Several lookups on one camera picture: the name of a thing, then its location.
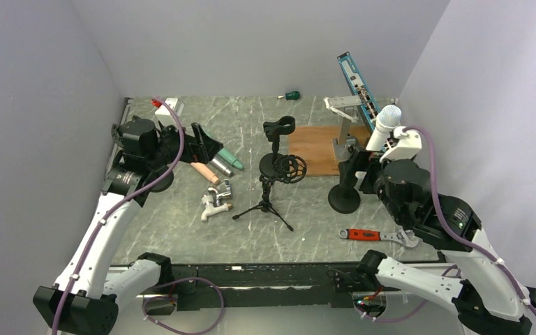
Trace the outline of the grey condenser microphone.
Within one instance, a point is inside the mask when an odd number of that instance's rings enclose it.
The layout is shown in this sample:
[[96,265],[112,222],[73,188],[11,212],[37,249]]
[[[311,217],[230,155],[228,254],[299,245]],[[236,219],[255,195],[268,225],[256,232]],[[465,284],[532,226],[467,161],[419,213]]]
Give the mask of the grey condenser microphone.
[[210,163],[225,176],[232,177],[234,175],[234,172],[228,166],[228,164],[224,163],[220,158],[213,158]]

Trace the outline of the peach pink microphone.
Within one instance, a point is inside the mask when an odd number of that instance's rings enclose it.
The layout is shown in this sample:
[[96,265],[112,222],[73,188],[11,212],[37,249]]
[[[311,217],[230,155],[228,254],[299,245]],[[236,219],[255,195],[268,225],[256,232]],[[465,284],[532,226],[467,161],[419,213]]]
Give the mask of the peach pink microphone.
[[200,173],[206,180],[213,185],[219,185],[221,180],[218,176],[210,170],[204,163],[191,163],[191,167]]

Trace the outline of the mint green microphone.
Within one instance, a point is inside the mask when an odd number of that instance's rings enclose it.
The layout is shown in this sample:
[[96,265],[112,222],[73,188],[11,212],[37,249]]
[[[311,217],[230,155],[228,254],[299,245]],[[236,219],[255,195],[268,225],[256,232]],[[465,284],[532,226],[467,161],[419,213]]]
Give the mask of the mint green microphone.
[[234,155],[232,154],[228,149],[222,148],[218,155],[221,159],[223,159],[226,163],[231,165],[232,167],[236,168],[237,170],[243,171],[244,165],[243,163]]

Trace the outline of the white microphone silver grille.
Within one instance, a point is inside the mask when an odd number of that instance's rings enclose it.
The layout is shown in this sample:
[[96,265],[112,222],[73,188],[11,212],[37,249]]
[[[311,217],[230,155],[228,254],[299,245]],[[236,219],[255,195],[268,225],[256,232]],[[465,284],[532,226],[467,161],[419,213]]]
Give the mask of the white microphone silver grille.
[[366,144],[367,151],[382,151],[391,133],[401,124],[402,111],[396,105],[384,106],[375,118],[375,129]]

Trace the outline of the black tripod shock mount stand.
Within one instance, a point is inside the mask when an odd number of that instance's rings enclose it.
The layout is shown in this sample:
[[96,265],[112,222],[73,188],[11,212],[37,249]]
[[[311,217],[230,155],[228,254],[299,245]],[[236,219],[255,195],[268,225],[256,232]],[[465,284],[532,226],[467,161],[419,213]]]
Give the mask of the black tripod shock mount stand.
[[301,156],[292,154],[266,154],[260,160],[259,170],[259,181],[262,186],[261,200],[254,207],[240,214],[235,214],[232,219],[237,220],[250,211],[260,210],[264,213],[272,213],[283,222],[289,231],[293,232],[294,228],[275,210],[270,200],[271,190],[276,182],[282,184],[299,183],[307,174],[306,161]]

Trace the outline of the black shock mount desk stand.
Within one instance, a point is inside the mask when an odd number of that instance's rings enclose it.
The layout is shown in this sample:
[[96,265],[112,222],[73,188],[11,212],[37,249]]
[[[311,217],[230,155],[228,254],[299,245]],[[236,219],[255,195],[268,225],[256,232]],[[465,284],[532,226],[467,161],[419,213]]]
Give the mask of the black shock mount desk stand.
[[169,162],[162,156],[161,137],[153,121],[134,119],[114,124],[111,134],[119,151],[107,174],[105,190],[127,195],[168,170]]

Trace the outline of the black round base clip stand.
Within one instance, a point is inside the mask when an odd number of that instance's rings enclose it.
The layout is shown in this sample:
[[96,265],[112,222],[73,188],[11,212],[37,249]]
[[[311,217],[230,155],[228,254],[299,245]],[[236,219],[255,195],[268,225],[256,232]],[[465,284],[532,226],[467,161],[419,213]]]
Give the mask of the black round base clip stand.
[[271,152],[260,159],[260,174],[266,178],[276,178],[283,174],[283,159],[279,153],[282,135],[290,135],[296,129],[296,121],[292,116],[281,117],[277,121],[265,121],[262,125],[268,142],[271,143]]

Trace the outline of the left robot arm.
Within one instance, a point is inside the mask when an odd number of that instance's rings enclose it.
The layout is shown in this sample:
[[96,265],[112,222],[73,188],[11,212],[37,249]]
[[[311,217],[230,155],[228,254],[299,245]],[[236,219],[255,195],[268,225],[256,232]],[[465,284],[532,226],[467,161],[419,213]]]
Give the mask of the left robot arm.
[[71,261],[51,286],[40,286],[33,304],[53,333],[109,334],[120,310],[151,288],[167,291],[174,280],[169,257],[142,254],[118,277],[108,279],[112,259],[150,193],[167,190],[178,162],[208,163],[223,144],[198,123],[183,128],[133,117],[112,126],[119,152],[95,214]]

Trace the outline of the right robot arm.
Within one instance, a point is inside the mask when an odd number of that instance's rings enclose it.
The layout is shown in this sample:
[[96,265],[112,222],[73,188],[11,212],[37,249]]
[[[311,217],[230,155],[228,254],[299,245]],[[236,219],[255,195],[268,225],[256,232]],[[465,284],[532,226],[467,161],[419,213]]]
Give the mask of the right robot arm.
[[446,308],[477,334],[529,334],[536,288],[520,284],[492,249],[481,221],[460,198],[437,192],[431,170],[411,158],[384,161],[381,154],[353,151],[338,166],[339,183],[330,206],[349,214],[361,193],[378,197],[394,222],[449,258],[462,277],[434,276],[369,251],[359,263],[357,282],[366,290],[387,286],[407,290]]

